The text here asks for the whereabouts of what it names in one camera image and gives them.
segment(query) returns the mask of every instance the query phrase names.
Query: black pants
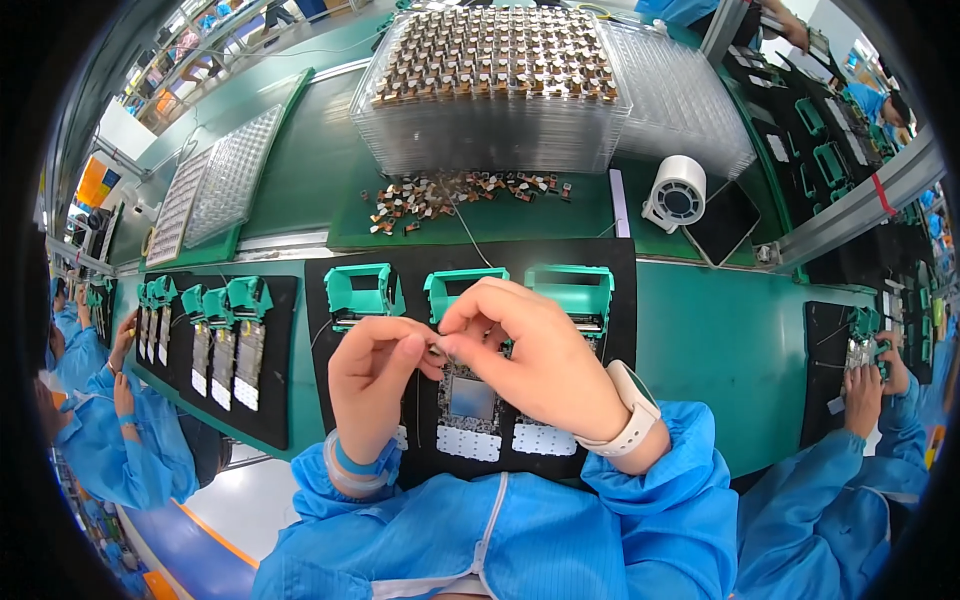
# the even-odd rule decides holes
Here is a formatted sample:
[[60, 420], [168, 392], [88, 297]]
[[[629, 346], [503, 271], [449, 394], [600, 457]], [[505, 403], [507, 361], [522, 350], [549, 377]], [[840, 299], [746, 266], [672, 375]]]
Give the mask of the black pants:
[[290, 14], [290, 11], [287, 11], [279, 4], [271, 3], [270, 6], [267, 7], [266, 13], [264, 13], [263, 15], [263, 20], [266, 23], [266, 28], [273, 29], [274, 26], [276, 25], [277, 19], [280, 19], [287, 25], [293, 25], [294, 21], [297, 20], [294, 18], [292, 14]]
[[222, 433], [196, 417], [180, 415], [179, 419], [183, 437], [193, 454], [197, 481], [205, 488], [220, 472], [220, 467], [229, 462], [230, 446]]
[[[700, 37], [705, 36], [707, 34], [707, 29], [710, 26], [710, 22], [713, 20], [713, 16], [715, 14], [716, 11], [700, 17], [696, 21], [690, 23], [690, 26], [687, 29], [697, 32], [700, 34]], [[747, 9], [747, 13], [743, 15], [743, 22], [740, 23], [740, 29], [736, 30], [736, 34], [733, 36], [733, 42], [731, 42], [731, 44], [742, 47], [749, 46], [759, 29], [760, 3], [756, 2], [756, 0], [752, 0], [750, 3], [750, 8]]]

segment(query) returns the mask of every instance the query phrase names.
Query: worker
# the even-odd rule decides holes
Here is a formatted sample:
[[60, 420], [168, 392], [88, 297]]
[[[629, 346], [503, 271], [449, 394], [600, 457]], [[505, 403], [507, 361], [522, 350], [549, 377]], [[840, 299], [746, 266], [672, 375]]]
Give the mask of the worker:
[[[740, 28], [733, 36], [734, 46], [744, 46], [759, 50], [760, 47], [760, 10], [766, 8], [774, 14], [783, 29], [782, 36], [804, 52], [810, 45], [806, 26], [780, 0], [748, 0], [750, 7], [743, 17]], [[706, 36], [710, 23], [716, 15], [720, 0], [639, 0], [634, 8], [637, 12], [663, 19], [669, 23], [683, 25], [687, 29]]]
[[[657, 410], [556, 302], [511, 281], [481, 279], [438, 329], [367, 317], [344, 336], [327, 365], [337, 428], [292, 462], [300, 522], [261, 562], [253, 598], [727, 597], [736, 493], [705, 404]], [[626, 446], [588, 454], [596, 494], [524, 472], [398, 489], [400, 398], [414, 369], [443, 379], [434, 344], [531, 418], [598, 451]]]
[[63, 334], [66, 342], [70, 342], [81, 331], [80, 317], [77, 315], [77, 303], [73, 300], [73, 288], [67, 289], [66, 282], [60, 277], [50, 279], [50, 308], [53, 311], [54, 323]]
[[[286, 23], [287, 25], [293, 25], [297, 22], [297, 19], [290, 14], [290, 11], [287, 11], [283, 8], [283, 0], [271, 0], [267, 4], [267, 11], [263, 13], [263, 33], [260, 34], [261, 37], [266, 37], [270, 34], [270, 30], [276, 26], [276, 20], [279, 19]], [[263, 47], [266, 48], [271, 44], [275, 44], [280, 37], [274, 37], [273, 39], [268, 39]]]
[[891, 140], [896, 140], [894, 128], [905, 128], [910, 123], [910, 106], [898, 91], [881, 94], [866, 84], [849, 83], [846, 90], [863, 110], [871, 125], [880, 125]]
[[183, 502], [213, 481], [229, 445], [215, 429], [124, 371], [136, 312], [119, 327], [109, 358], [90, 374], [86, 393], [54, 407], [37, 385], [40, 421], [80, 485], [91, 496], [139, 510]]
[[[844, 372], [844, 426], [773, 466], [740, 499], [737, 598], [857, 598], [897, 543], [926, 487], [921, 395], [896, 350]], [[876, 454], [864, 457], [874, 427]]]
[[74, 390], [86, 392], [87, 379], [100, 370], [108, 358], [108, 351], [97, 338], [97, 328], [90, 319], [85, 286], [77, 290], [77, 318], [79, 333], [68, 339], [54, 321], [50, 323], [47, 339], [46, 369], [57, 378], [68, 396]]

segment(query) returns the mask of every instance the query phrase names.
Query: green plastic fixture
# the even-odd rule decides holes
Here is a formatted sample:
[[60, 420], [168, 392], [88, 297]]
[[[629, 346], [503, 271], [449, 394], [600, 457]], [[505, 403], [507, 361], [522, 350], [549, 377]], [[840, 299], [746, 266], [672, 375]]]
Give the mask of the green plastic fixture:
[[483, 277], [497, 277], [499, 279], [510, 280], [510, 274], [503, 267], [494, 267], [492, 269], [461, 269], [460, 271], [437, 271], [426, 277], [423, 283], [423, 291], [426, 292], [426, 299], [430, 303], [430, 323], [437, 324], [444, 317], [446, 309], [450, 307], [460, 296], [450, 296], [446, 292], [446, 284], [449, 281], [471, 281]]
[[790, 142], [790, 152], [793, 153], [794, 158], [800, 158], [800, 151], [797, 150], [797, 147], [793, 143], [793, 135], [790, 132], [786, 133], [786, 140]]
[[806, 174], [806, 163], [800, 163], [800, 181], [804, 184], [804, 195], [808, 198], [813, 198], [817, 195], [817, 188], [814, 187], [813, 181], [810, 180], [809, 176]]
[[204, 315], [211, 329], [230, 329], [235, 321], [230, 309], [227, 288], [220, 287], [204, 294]]
[[[376, 287], [356, 289], [354, 277], [375, 276]], [[333, 330], [344, 332], [367, 316], [399, 317], [406, 312], [399, 277], [390, 263], [334, 267], [324, 276]]]
[[827, 130], [827, 124], [824, 123], [823, 118], [821, 118], [820, 113], [817, 112], [816, 107], [813, 106], [813, 102], [809, 98], [801, 98], [794, 103], [793, 108], [797, 110], [797, 114], [800, 115], [800, 120], [804, 122], [804, 126], [806, 126], [806, 130], [810, 132], [810, 135], [819, 137], [821, 133]]
[[[597, 277], [598, 282], [554, 283], [541, 280], [556, 280], [564, 276], [592, 276]], [[607, 333], [610, 302], [613, 297], [613, 273], [607, 267], [539, 265], [527, 269], [523, 274], [523, 285], [559, 304], [583, 335], [599, 338]]]
[[836, 188], [847, 183], [847, 176], [840, 162], [840, 151], [836, 142], [827, 142], [813, 149], [813, 157], [824, 174], [827, 185]]
[[156, 296], [157, 306], [169, 306], [178, 293], [177, 285], [172, 277], [162, 275], [155, 279], [154, 296]]
[[840, 187], [830, 192], [830, 203], [833, 204], [836, 201], [840, 200], [841, 198], [849, 194], [851, 190], [853, 190], [853, 184], [849, 182], [844, 183]]
[[870, 340], [880, 331], [880, 313], [870, 306], [854, 307], [847, 316], [850, 324], [850, 336], [858, 342]]
[[147, 307], [156, 310], [159, 303], [156, 298], [156, 279], [147, 282]]
[[186, 318], [190, 320], [191, 324], [197, 324], [206, 320], [206, 315], [204, 314], [204, 294], [206, 294], [206, 286], [202, 283], [187, 288], [180, 294], [183, 311], [186, 313]]
[[235, 277], [227, 284], [227, 296], [233, 316], [239, 321], [261, 323], [263, 315], [274, 307], [270, 288], [260, 276]]

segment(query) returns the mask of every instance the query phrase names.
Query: black foam mat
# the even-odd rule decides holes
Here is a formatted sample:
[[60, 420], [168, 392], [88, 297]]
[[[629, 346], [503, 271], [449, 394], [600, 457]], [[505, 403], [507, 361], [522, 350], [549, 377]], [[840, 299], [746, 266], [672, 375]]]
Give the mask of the black foam mat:
[[[615, 290], [612, 295], [607, 339], [601, 340], [597, 355], [603, 355], [607, 365], [614, 358], [633, 365], [636, 360], [636, 256], [631, 240], [584, 239], [551, 242], [498, 242], [480, 244], [480, 250], [495, 266], [510, 272], [512, 281], [523, 282], [526, 270], [537, 264], [571, 264], [605, 266], [613, 273]], [[398, 275], [406, 302], [404, 316], [429, 324], [430, 308], [423, 292], [426, 277], [436, 271], [481, 269], [487, 265], [471, 245], [420, 246], [391, 249], [333, 258], [306, 261], [304, 276], [306, 304], [313, 346], [313, 363], [320, 392], [324, 428], [329, 433], [335, 426], [327, 385], [326, 363], [340, 344], [343, 334], [334, 332], [327, 324], [330, 319], [324, 276], [333, 267], [377, 262], [389, 262]], [[318, 336], [321, 327], [327, 327]], [[573, 456], [541, 456], [515, 452], [513, 423], [517, 410], [507, 405], [502, 413], [502, 444], [500, 460], [485, 463], [451, 456], [437, 449], [438, 383], [415, 372], [407, 384], [402, 400], [401, 423], [407, 428], [409, 449], [404, 452], [398, 484], [409, 489], [430, 477], [452, 473], [472, 479], [500, 471], [528, 471], [550, 480], [575, 479], [587, 453], [578, 447]]]
[[827, 403], [840, 395], [843, 387], [843, 369], [819, 367], [843, 365], [847, 360], [846, 332], [851, 308], [826, 302], [804, 303], [804, 330], [806, 332], [806, 401], [804, 426], [800, 432], [800, 448], [820, 442], [834, 429], [843, 427], [844, 413], [831, 415]]
[[[164, 274], [148, 274], [145, 281], [152, 281]], [[197, 276], [189, 272], [166, 274], [173, 278], [178, 292], [183, 292], [198, 283], [209, 289], [224, 287], [224, 279], [230, 281], [235, 276]], [[183, 304], [180, 296], [171, 304], [170, 342], [167, 344], [167, 366], [164, 367], [155, 354], [154, 362], [136, 356], [141, 367], [158, 377], [180, 393], [180, 397], [190, 402], [210, 416], [227, 425], [239, 429], [245, 434], [269, 444], [278, 450], [285, 450], [290, 444], [288, 383], [290, 379], [290, 345], [293, 330], [294, 306], [297, 302], [298, 279], [295, 276], [264, 276], [263, 280], [270, 289], [274, 307], [264, 315], [263, 323], [267, 328], [264, 340], [263, 363], [260, 369], [259, 410], [253, 411], [239, 401], [230, 403], [225, 410], [212, 397], [200, 395], [190, 382], [193, 366], [194, 327], [183, 316]], [[139, 328], [137, 340], [139, 345]]]
[[[116, 300], [117, 288], [116, 284], [110, 286], [110, 290], [107, 291], [107, 286], [105, 285], [93, 285], [92, 283], [87, 284], [87, 291], [93, 290], [104, 299], [103, 303], [100, 305], [100, 311], [102, 314], [102, 320], [100, 321], [103, 331], [97, 331], [97, 339], [100, 340], [100, 343], [103, 344], [104, 348], [111, 348], [113, 346], [113, 301]], [[90, 318], [93, 318], [93, 309], [90, 309]]]

